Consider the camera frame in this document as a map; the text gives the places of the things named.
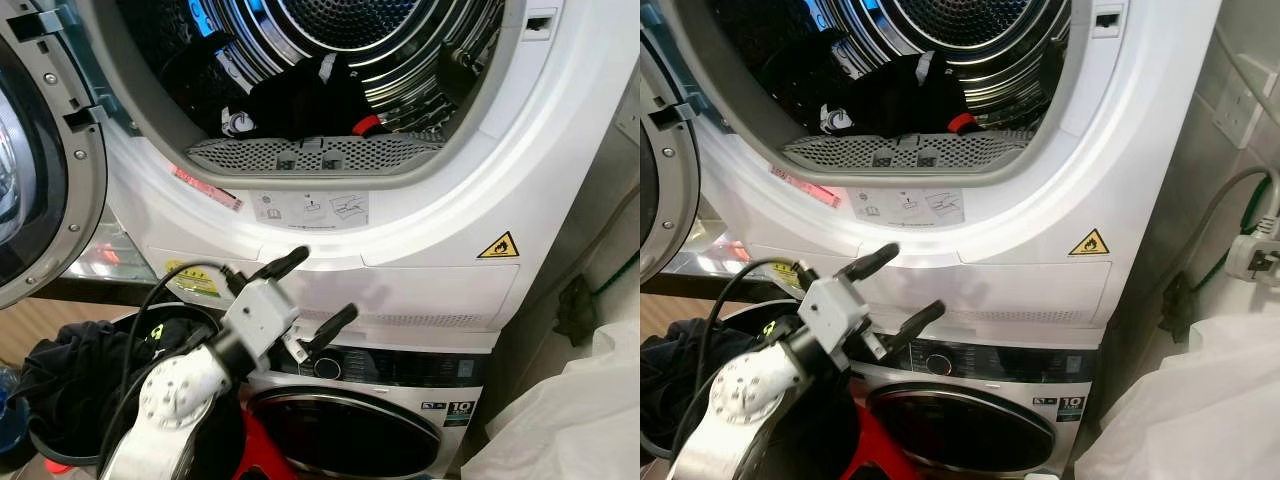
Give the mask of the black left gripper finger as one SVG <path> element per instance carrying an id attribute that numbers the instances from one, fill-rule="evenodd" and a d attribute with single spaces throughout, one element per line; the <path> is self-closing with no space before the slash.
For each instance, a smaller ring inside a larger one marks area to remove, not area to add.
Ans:
<path id="1" fill-rule="evenodd" d="M 308 256 L 310 247 L 305 244 L 298 246 L 288 255 L 275 259 L 260 268 L 252 276 L 250 276 L 250 283 L 256 280 L 280 280 L 305 262 Z"/>
<path id="2" fill-rule="evenodd" d="M 881 339 L 881 343 L 884 347 L 884 356 L 895 356 L 906 349 L 927 326 L 942 317 L 945 314 L 945 302 L 936 300 L 933 303 L 910 316 L 893 335 L 884 335 Z"/>
<path id="3" fill-rule="evenodd" d="M 320 353 L 338 334 L 358 316 L 358 307 L 348 303 L 325 323 L 317 326 L 311 337 L 300 333 L 300 360 L 317 360 Z"/>
<path id="4" fill-rule="evenodd" d="M 899 243 L 887 243 L 876 252 L 855 259 L 838 270 L 838 276 L 847 282 L 861 282 L 874 275 L 900 253 Z"/>

